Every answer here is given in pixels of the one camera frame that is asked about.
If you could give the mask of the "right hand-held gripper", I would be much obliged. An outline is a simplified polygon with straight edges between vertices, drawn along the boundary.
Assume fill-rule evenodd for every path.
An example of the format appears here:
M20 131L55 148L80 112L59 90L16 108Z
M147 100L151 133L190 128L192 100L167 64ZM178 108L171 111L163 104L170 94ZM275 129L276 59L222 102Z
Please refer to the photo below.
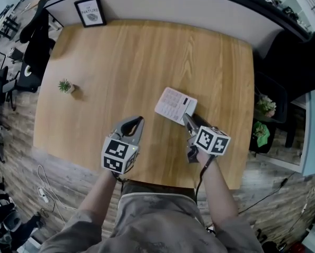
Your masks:
M186 156L188 163L197 163L196 156L199 151L206 154L221 156L224 155L231 141L231 137L218 128L212 127L204 118L194 113L189 116L183 115L183 123L190 134L187 139Z

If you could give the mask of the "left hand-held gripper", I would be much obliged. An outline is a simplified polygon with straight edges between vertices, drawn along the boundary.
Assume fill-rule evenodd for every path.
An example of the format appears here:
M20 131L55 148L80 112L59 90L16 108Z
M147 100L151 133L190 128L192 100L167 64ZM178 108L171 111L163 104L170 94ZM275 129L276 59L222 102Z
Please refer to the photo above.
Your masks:
M117 174L125 174L134 165L144 128L142 116L131 116L115 125L105 138L101 152L101 167Z

